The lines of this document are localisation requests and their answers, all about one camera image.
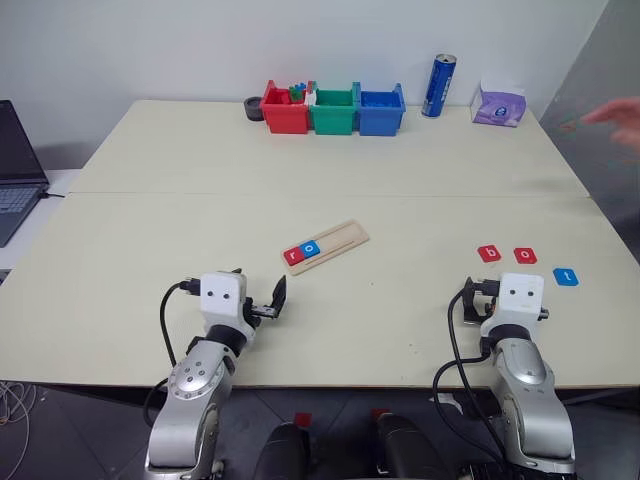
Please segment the white table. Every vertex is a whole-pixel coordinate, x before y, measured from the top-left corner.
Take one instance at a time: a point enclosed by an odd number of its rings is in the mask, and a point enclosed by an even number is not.
[[[78,176],[80,170],[47,170],[45,173],[49,179],[49,193],[66,195],[69,192],[69,185]],[[0,270],[15,268],[18,260],[29,250],[34,238],[40,233],[63,200],[58,197],[50,197],[42,199],[36,204],[18,231],[11,237],[9,243],[0,248]]]
[[[279,252],[349,218],[371,240],[289,277],[235,376],[247,386],[428,386],[452,356],[445,311],[467,275],[545,277],[539,346],[559,386],[636,385],[640,267],[531,115],[518,129],[410,108],[395,138],[269,135],[239,104],[138,102],[0,289],[0,378],[151,385],[169,362],[166,288],[242,267],[266,302]],[[503,260],[482,263],[480,245]],[[532,247],[536,265],[518,265]],[[559,287],[556,267],[578,287]],[[37,292],[38,301],[33,301]],[[177,352],[198,301],[167,309]],[[456,324],[463,354],[478,331]],[[475,385],[487,369],[469,368]],[[451,374],[445,385],[459,385]]]

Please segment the red bin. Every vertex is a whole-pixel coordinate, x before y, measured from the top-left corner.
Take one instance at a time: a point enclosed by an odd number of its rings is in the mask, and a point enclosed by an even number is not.
[[[309,107],[302,100],[291,102],[288,88],[276,88],[273,80],[267,83],[260,108],[271,133],[307,133],[310,128]]]

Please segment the green bin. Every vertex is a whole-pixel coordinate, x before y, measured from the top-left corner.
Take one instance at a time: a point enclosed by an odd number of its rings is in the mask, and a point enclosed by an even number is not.
[[[355,82],[351,90],[316,90],[316,103],[310,106],[313,128],[318,135],[351,135],[355,127]]]

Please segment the plastic bin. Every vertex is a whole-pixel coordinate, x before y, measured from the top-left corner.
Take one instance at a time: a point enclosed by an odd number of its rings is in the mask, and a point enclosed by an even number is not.
[[[394,136],[407,110],[400,84],[396,83],[391,92],[361,91],[360,82],[355,82],[354,89],[360,135]]]
[[[291,103],[288,88],[276,88],[269,80],[262,96],[260,108],[271,133],[307,133],[309,131],[309,107],[304,100]]]
[[[316,90],[316,103],[309,108],[318,135],[351,135],[357,110],[355,85],[351,90]]]

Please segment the blue can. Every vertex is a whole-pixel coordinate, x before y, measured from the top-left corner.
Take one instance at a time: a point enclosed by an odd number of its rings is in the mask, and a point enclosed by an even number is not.
[[[457,59],[453,55],[441,53],[436,56],[431,71],[429,88],[422,106],[422,114],[425,117],[439,117],[442,113],[444,100],[447,98],[453,70],[456,68]]]

